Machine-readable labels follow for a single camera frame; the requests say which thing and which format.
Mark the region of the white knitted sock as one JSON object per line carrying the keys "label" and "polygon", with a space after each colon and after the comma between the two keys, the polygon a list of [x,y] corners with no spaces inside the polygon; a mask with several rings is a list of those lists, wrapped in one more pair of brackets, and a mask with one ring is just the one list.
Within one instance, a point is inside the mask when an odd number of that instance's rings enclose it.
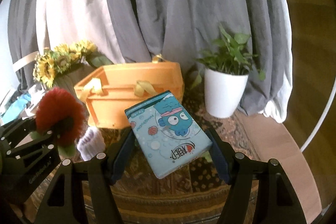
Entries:
{"label": "white knitted sock", "polygon": [[77,150],[84,161],[89,161],[98,153],[105,151],[105,142],[100,130],[89,126],[82,138],[79,139]]}

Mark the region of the patterned oriental rug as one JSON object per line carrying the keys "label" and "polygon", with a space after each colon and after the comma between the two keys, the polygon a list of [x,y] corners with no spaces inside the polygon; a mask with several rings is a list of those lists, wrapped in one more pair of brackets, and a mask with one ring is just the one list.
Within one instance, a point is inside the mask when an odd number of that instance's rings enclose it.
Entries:
{"label": "patterned oriental rug", "polygon": [[[183,102],[203,129],[213,127],[223,141],[252,159],[259,157],[239,119],[239,112],[226,119],[214,118],[204,103],[192,99]],[[181,169],[158,179],[142,150],[136,145],[122,178],[111,191],[124,223],[216,223],[230,191],[208,159],[199,157]],[[43,196],[54,176],[53,171],[26,202],[25,215],[34,221]],[[89,184],[82,182],[88,223],[98,223],[92,205]]]}

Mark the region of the white desk lamp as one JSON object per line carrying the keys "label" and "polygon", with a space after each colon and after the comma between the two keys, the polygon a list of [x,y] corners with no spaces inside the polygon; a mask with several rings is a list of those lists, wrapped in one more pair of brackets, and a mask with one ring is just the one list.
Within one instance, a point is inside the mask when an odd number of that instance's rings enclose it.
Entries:
{"label": "white desk lamp", "polygon": [[15,73],[18,70],[25,67],[26,65],[28,65],[29,63],[35,61],[35,58],[37,57],[38,54],[39,54],[39,51],[35,51],[33,53],[30,53],[30,54],[22,57],[21,59],[19,59],[15,63],[13,63],[12,71]]}

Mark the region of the blue cloth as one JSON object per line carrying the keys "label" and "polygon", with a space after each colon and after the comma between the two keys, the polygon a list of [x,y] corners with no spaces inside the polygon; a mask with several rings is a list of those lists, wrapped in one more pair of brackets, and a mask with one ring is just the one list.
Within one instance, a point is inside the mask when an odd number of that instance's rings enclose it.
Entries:
{"label": "blue cloth", "polygon": [[31,96],[29,94],[22,94],[13,102],[9,108],[6,110],[5,114],[1,118],[1,125],[7,124],[19,117],[19,114],[26,108],[27,104],[30,103]]}

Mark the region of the red fluffy plush toy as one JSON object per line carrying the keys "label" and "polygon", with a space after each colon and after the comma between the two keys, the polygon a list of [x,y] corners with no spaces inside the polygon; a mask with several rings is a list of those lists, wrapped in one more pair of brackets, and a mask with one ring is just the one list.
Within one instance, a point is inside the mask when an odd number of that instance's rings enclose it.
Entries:
{"label": "red fluffy plush toy", "polygon": [[74,157],[75,141],[81,135],[85,123],[82,103],[67,90],[54,87],[39,101],[35,125],[29,136],[36,140],[52,131],[60,155]]}

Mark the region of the green plant white pot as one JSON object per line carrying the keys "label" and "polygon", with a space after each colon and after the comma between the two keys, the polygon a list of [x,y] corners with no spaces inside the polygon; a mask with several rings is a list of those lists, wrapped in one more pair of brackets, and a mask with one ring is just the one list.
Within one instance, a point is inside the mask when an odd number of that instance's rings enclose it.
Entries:
{"label": "green plant white pot", "polygon": [[190,88],[204,83],[205,107],[216,118],[228,118],[236,111],[247,86],[249,74],[255,69],[260,81],[266,72],[259,64],[257,53],[248,49],[250,34],[229,34],[219,23],[219,37],[211,46],[200,50],[197,71]]}

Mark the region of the blue tissue pack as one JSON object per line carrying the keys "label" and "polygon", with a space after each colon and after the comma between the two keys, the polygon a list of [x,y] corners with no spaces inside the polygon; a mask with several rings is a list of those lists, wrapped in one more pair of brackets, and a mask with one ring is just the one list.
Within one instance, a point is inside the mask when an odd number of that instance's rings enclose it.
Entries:
{"label": "blue tissue pack", "polygon": [[159,179],[202,156],[213,144],[169,90],[126,109],[125,115]]}

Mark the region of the sunflower bouquet in vase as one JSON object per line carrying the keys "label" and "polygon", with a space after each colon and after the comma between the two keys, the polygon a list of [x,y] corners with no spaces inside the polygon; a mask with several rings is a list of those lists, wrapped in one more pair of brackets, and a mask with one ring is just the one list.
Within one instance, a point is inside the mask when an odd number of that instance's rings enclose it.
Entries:
{"label": "sunflower bouquet in vase", "polygon": [[111,64],[112,61],[89,40],[62,43],[37,54],[33,80],[47,89],[59,87],[76,96],[74,86],[82,78],[103,65]]}

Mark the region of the orange plastic crate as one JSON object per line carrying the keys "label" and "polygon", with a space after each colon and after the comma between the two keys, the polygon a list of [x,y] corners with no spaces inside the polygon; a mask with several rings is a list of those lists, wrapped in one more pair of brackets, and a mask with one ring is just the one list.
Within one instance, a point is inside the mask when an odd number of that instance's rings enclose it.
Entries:
{"label": "orange plastic crate", "polygon": [[184,82],[180,65],[158,55],[151,62],[101,66],[74,89],[90,126],[123,129],[129,125],[126,109],[167,90],[181,101]]}

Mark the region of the beige curtain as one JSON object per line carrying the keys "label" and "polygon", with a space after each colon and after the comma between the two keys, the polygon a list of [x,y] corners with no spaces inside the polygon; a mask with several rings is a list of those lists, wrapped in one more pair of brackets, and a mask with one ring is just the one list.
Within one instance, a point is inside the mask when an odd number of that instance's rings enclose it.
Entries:
{"label": "beige curtain", "polygon": [[39,51],[82,40],[93,42],[113,63],[124,63],[107,0],[37,0]]}

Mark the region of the grey curtain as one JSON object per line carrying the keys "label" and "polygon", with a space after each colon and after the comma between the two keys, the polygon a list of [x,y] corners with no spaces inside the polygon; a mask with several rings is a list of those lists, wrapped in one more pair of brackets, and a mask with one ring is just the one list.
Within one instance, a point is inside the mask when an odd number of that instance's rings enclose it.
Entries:
{"label": "grey curtain", "polygon": [[[117,42],[126,63],[157,54],[180,63],[183,73],[198,52],[219,36],[219,23],[231,33],[250,34],[249,48],[266,72],[249,75],[239,109],[281,123],[293,87],[291,26],[286,0],[107,0]],[[13,61],[39,51],[37,0],[11,0],[5,42]]]}

